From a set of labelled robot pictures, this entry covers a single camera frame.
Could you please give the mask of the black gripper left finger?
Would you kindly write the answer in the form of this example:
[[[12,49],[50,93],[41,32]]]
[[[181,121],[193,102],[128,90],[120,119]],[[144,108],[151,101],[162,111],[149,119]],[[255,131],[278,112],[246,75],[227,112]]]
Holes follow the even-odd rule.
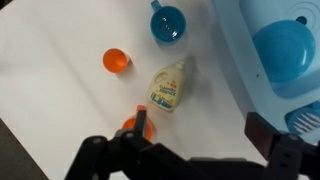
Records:
[[[146,136],[147,129],[147,111],[139,110],[136,114],[134,130],[141,136]]]

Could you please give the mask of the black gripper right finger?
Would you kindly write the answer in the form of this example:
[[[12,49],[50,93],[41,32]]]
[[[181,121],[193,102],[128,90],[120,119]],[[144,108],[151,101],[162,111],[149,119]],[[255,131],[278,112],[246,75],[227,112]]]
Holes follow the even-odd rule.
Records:
[[[269,158],[274,139],[280,135],[280,132],[257,112],[247,113],[244,133],[265,159]]]

